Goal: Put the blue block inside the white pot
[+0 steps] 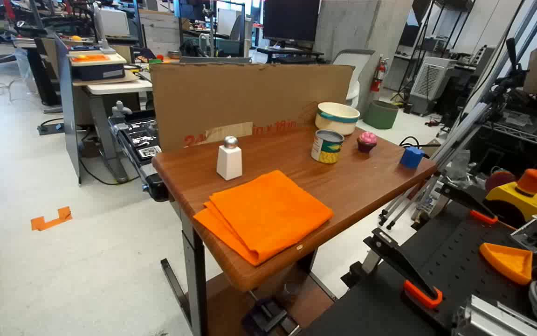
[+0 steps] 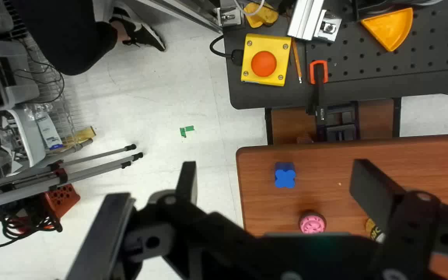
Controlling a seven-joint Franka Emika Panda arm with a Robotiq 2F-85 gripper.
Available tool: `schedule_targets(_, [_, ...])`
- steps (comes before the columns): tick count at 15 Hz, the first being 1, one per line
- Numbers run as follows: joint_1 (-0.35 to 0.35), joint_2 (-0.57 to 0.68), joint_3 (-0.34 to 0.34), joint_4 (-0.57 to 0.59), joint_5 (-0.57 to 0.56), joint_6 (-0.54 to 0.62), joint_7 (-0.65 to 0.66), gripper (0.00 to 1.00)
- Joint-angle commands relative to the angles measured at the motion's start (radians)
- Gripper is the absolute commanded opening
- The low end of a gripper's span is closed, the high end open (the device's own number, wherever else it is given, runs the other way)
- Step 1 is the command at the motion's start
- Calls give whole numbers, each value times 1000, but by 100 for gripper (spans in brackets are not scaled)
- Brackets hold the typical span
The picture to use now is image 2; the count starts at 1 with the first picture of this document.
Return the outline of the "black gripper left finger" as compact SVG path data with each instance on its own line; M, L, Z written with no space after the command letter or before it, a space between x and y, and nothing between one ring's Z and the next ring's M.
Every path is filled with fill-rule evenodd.
M196 200L196 163L184 161L174 189L154 192L143 209L129 192L104 197L65 280L135 280L145 259L165 256L174 243L174 228L156 219L157 203Z

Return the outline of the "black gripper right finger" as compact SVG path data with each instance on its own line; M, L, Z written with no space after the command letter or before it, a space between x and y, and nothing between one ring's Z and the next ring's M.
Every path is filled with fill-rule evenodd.
M355 159L350 194L384 233L370 273L377 280L429 280L439 200L408 191L370 159Z

